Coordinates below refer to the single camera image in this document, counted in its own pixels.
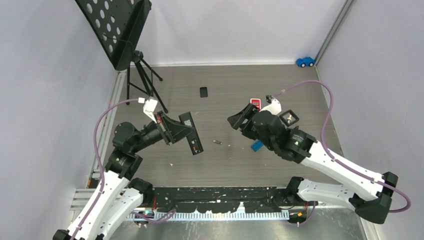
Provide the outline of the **black remote control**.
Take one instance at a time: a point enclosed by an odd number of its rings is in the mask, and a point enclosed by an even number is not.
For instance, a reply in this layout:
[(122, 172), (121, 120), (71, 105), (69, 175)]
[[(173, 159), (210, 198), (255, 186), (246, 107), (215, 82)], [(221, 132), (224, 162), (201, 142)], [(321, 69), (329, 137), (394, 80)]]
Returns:
[(191, 112), (188, 111), (188, 112), (182, 113), (178, 117), (182, 124), (189, 127), (190, 133), (186, 138), (190, 146), (192, 155), (195, 156), (202, 153), (204, 149), (203, 149), (199, 134), (197, 132), (197, 128), (195, 126), (194, 119), (192, 117)]

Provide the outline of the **white red remote control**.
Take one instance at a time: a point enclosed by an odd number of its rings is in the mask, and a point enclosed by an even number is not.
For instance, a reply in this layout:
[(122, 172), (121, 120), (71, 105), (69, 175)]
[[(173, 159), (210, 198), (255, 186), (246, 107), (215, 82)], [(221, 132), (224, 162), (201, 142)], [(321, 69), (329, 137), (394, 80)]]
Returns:
[(249, 102), (254, 105), (258, 110), (262, 108), (262, 101), (259, 98), (251, 98)]

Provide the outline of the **black battery cover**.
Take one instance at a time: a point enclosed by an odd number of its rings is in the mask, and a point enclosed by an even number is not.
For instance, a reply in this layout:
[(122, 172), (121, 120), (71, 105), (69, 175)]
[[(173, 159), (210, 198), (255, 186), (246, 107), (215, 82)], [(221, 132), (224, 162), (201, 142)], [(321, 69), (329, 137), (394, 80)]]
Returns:
[(199, 96), (201, 98), (207, 98), (209, 96), (208, 94), (208, 88), (206, 86), (199, 88)]

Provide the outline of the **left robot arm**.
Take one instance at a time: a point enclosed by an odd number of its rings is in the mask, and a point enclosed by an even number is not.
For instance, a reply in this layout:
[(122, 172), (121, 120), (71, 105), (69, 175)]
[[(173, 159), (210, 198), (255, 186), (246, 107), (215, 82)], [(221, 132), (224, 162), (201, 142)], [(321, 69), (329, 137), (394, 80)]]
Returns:
[(140, 130), (130, 122), (118, 124), (112, 140), (114, 150), (100, 173), (100, 181), (81, 213), (67, 229), (58, 229), (54, 240), (109, 240), (125, 218), (137, 207), (148, 207), (154, 199), (153, 185), (135, 178), (143, 159), (139, 151), (164, 141), (175, 144), (186, 138), (193, 155), (203, 152), (191, 112), (178, 120), (162, 111)]

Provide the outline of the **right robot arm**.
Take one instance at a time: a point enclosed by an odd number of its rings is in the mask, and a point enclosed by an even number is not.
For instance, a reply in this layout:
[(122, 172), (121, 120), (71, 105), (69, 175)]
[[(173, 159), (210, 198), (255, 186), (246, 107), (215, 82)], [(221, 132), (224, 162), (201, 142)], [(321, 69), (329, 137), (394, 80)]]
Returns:
[(292, 177), (285, 192), (291, 205), (302, 201), (325, 202), (353, 210), (374, 224), (386, 221), (392, 204), (392, 188), (398, 181), (394, 173), (374, 172), (331, 150), (325, 151), (315, 137), (293, 127), (299, 121), (298, 116), (291, 109), (282, 112), (278, 102), (262, 109), (249, 103), (227, 121), (243, 136), (260, 141), (283, 160), (318, 170), (338, 181), (338, 184), (328, 184)]

